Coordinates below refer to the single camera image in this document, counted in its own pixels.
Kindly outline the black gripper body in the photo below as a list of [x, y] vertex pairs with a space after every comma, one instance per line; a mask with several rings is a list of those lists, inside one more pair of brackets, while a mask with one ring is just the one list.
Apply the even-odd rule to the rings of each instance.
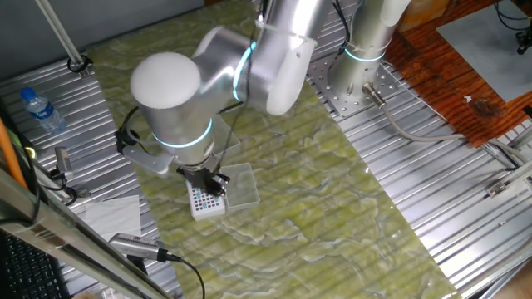
[[185, 166], [180, 166], [177, 173], [184, 176], [184, 178], [195, 188], [214, 188], [218, 187], [219, 183], [214, 179], [214, 174], [206, 169], [188, 169]]

